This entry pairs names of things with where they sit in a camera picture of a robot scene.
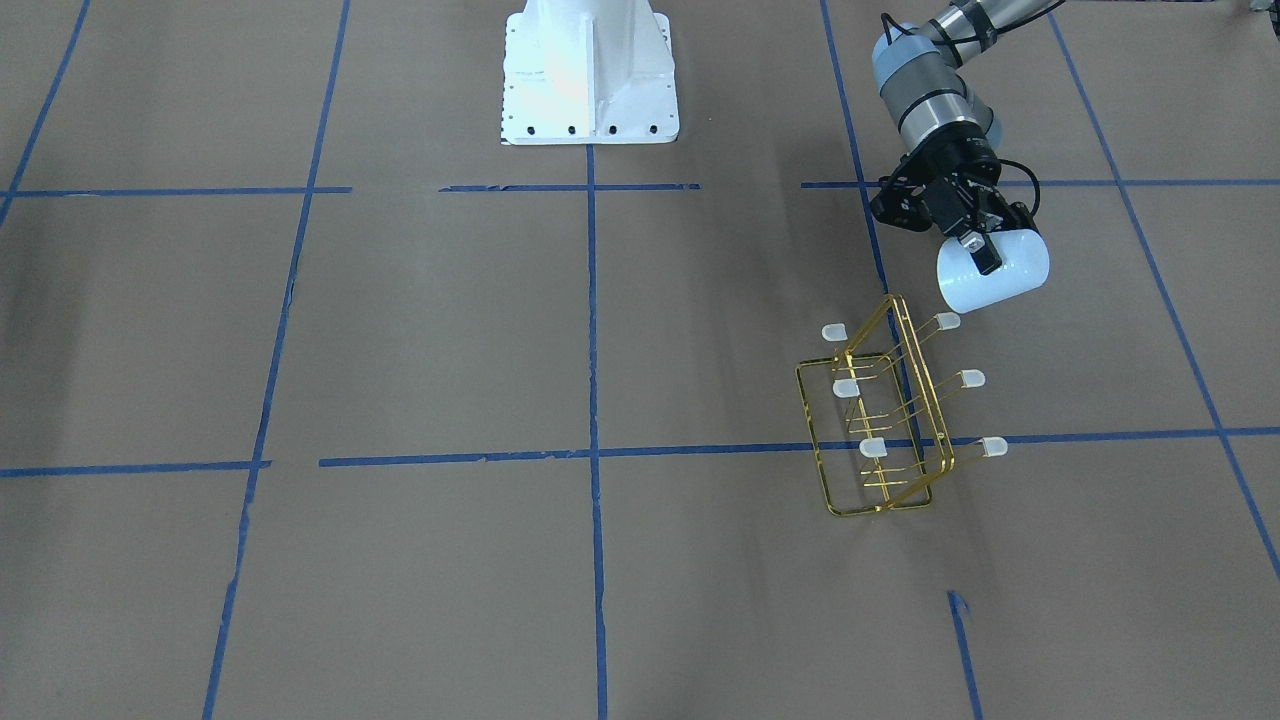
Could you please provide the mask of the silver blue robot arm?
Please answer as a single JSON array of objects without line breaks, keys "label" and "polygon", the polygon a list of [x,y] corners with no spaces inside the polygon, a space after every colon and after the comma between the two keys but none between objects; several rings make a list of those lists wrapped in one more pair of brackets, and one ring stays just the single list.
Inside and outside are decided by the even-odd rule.
[{"label": "silver blue robot arm", "polygon": [[922,26],[881,17],[873,69],[905,154],[878,179],[872,215],[904,231],[938,229],[982,278],[1012,265],[996,247],[1000,232],[1036,229],[1041,183],[1029,167],[998,156],[1002,126],[959,70],[1059,5],[951,1]]}]

